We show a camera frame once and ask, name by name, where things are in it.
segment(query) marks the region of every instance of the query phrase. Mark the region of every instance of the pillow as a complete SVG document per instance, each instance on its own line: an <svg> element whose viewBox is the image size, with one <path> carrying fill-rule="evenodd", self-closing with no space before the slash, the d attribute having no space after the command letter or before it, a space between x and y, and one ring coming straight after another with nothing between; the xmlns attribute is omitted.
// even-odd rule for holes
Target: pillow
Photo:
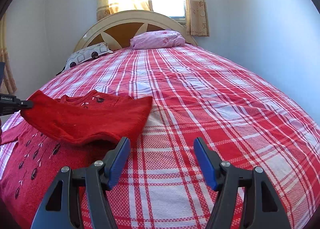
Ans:
<svg viewBox="0 0 320 229"><path fill-rule="evenodd" d="M134 50L151 50L183 46L186 40L179 32L155 31L145 32L130 40L130 46Z"/></svg>
<svg viewBox="0 0 320 229"><path fill-rule="evenodd" d="M105 42L86 47L71 54L63 71L66 71L90 59L97 59L108 53L113 52L108 48Z"/></svg>

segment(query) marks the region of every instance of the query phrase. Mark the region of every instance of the sweater sleeve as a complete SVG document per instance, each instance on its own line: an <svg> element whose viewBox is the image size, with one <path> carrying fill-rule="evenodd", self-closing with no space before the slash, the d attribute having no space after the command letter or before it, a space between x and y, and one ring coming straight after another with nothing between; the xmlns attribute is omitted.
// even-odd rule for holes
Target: sweater sleeve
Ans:
<svg viewBox="0 0 320 229"><path fill-rule="evenodd" d="M23 120L18 125L16 125L16 126L12 127L11 129L3 132L2 135L1 135L2 142L1 142L0 145L17 141L18 137L20 136L20 134L23 131L23 127L26 124L27 124L27 122L25 120Z"/></svg>

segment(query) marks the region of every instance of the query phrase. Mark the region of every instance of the black clamp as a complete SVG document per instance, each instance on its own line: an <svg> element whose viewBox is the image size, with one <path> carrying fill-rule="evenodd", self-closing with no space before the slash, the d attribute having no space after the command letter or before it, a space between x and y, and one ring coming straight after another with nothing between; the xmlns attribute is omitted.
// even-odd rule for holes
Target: black clamp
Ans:
<svg viewBox="0 0 320 229"><path fill-rule="evenodd" d="M11 115L19 110L32 107L32 101L22 101L16 96L0 94L0 116Z"/></svg>
<svg viewBox="0 0 320 229"><path fill-rule="evenodd" d="M123 137L114 150L89 167L63 167L44 195L31 229L82 229L80 186L86 187L92 228L117 229L105 191L118 183L129 154L130 140Z"/></svg>
<svg viewBox="0 0 320 229"><path fill-rule="evenodd" d="M261 167L236 168L209 150L202 138L194 141L194 151L206 184L218 191L206 229L229 229L238 187L244 187L244 204L239 229L290 229L281 201Z"/></svg>

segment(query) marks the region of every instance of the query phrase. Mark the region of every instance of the screw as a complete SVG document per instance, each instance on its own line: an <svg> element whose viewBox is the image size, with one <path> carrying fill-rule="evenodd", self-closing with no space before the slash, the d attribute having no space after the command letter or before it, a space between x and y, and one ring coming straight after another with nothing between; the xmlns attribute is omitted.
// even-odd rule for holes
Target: screw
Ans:
<svg viewBox="0 0 320 229"><path fill-rule="evenodd" d="M102 161L102 160L97 160L97 161L94 162L94 165L95 165L96 167L100 167L100 166L103 165L103 161Z"/></svg>
<svg viewBox="0 0 320 229"><path fill-rule="evenodd" d="M61 172L63 172L63 173L66 173L66 172L68 172L69 171L69 167L68 166L64 166L62 169L61 169Z"/></svg>
<svg viewBox="0 0 320 229"><path fill-rule="evenodd" d="M230 167L231 164L230 162L224 160L223 162L221 162L221 165L227 168Z"/></svg>
<svg viewBox="0 0 320 229"><path fill-rule="evenodd" d="M261 167L255 167L254 170L258 173L262 173L263 172L263 168Z"/></svg>

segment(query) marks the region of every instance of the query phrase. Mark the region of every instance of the red and white plaid blanket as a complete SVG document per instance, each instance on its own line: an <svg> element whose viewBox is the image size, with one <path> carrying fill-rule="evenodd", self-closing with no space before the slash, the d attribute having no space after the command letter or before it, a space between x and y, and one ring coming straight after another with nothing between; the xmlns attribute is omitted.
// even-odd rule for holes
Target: red and white plaid blanket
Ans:
<svg viewBox="0 0 320 229"><path fill-rule="evenodd" d="M320 203L320 129L290 98L259 76L202 48L125 48L63 72L42 87L58 98L96 89L153 96L148 122L108 199L119 228L204 228L215 202L198 167L200 136L222 160L261 166L302 228ZM15 114L3 130L21 121ZM1 146L0 178L13 143ZM233 227L240 222L238 190ZM91 227L86 198L84 224Z"/></svg>

